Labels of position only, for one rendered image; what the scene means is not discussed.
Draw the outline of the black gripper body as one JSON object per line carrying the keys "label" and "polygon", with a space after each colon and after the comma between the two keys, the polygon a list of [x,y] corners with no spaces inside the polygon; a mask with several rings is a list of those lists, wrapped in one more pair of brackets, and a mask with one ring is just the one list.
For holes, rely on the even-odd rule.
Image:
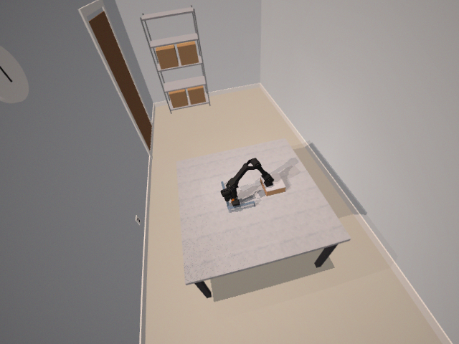
{"label": "black gripper body", "polygon": [[[240,205],[239,200],[236,198],[236,197],[237,197],[237,192],[234,193],[234,194],[230,193],[230,195],[231,195],[232,199],[234,199],[234,201],[232,201],[232,205],[233,205],[233,206],[238,206],[238,205]],[[235,199],[236,199],[236,200],[235,200]]]}

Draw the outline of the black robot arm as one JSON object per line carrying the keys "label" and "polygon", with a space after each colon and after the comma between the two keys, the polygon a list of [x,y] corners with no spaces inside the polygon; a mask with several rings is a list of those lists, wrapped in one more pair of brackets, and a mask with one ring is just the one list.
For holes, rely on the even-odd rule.
{"label": "black robot arm", "polygon": [[[251,163],[253,166],[248,166],[249,163]],[[273,185],[273,181],[274,181],[273,177],[268,172],[264,171],[258,159],[253,158],[253,159],[250,159],[245,164],[243,164],[243,166],[238,171],[238,173],[235,175],[235,177],[231,178],[228,181],[226,185],[227,188],[221,190],[221,194],[224,197],[225,201],[229,201],[230,199],[232,200],[230,193],[235,194],[237,192],[237,188],[239,187],[238,186],[239,180],[244,176],[244,174],[248,170],[255,170],[255,169],[258,169],[259,172],[261,172],[262,174],[261,176],[265,180],[264,183],[267,187]]]}

